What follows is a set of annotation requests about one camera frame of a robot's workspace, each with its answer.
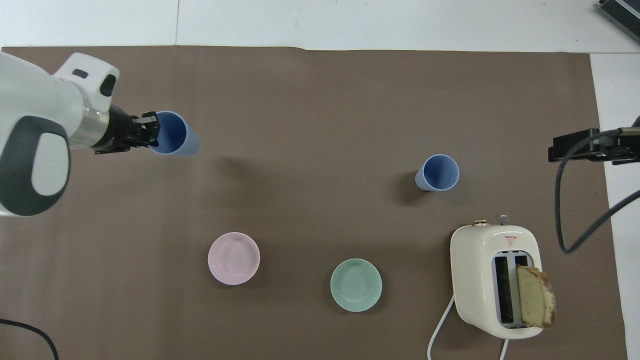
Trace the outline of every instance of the green plate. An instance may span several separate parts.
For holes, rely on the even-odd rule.
[[[382,278],[363,259],[343,261],[331,275],[331,295],[340,307],[355,313],[370,309],[382,294]]]

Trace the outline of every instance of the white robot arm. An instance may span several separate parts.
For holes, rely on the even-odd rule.
[[[49,75],[0,53],[0,215],[49,209],[67,185],[70,148],[104,154],[158,146],[156,113],[138,118],[111,105],[118,77],[114,66],[85,54]]]

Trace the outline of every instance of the pink plate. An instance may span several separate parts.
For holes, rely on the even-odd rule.
[[[258,245],[243,233],[220,236],[209,249],[209,270],[223,284],[238,285],[251,279],[260,265]]]

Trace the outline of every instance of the white cord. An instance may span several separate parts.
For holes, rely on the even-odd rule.
[[[433,346],[433,342],[436,340],[436,336],[438,336],[438,333],[440,332],[442,323],[444,323],[444,320],[447,318],[449,311],[451,311],[451,306],[453,306],[455,298],[456,298],[455,295],[451,297],[451,300],[449,301],[449,305],[447,305],[447,309],[445,309],[444,314],[442,314],[442,317],[440,318],[440,321],[436,326],[436,329],[433,331],[433,334],[431,335],[431,339],[429,340],[429,346],[427,346],[428,360],[431,360],[431,347]],[[505,339],[504,343],[502,344],[502,352],[500,353],[500,360],[504,360],[504,355],[507,353],[508,345],[509,345],[509,339]]]
[[[438,335],[438,332],[440,332],[442,323],[444,323],[444,320],[447,318],[449,311],[451,311],[451,306],[453,306],[454,299],[455,299],[455,296],[451,296],[451,301],[449,301],[449,305],[447,305],[447,309],[444,311],[444,314],[442,314],[442,317],[440,318],[440,322],[438,322],[438,326],[436,326],[436,329],[433,331],[433,335],[431,335],[431,340],[429,340],[429,346],[427,347],[427,359],[429,360],[431,360],[431,347],[433,346],[433,342],[434,340],[436,340],[436,336]]]

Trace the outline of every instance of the plate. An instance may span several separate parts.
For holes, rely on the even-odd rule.
[[[258,245],[243,233],[227,233],[209,249],[209,270],[223,284],[239,285],[253,277],[260,265]]]
[[[380,273],[367,260],[345,260],[331,275],[331,295],[345,310],[354,313],[368,310],[378,302],[381,294]]]

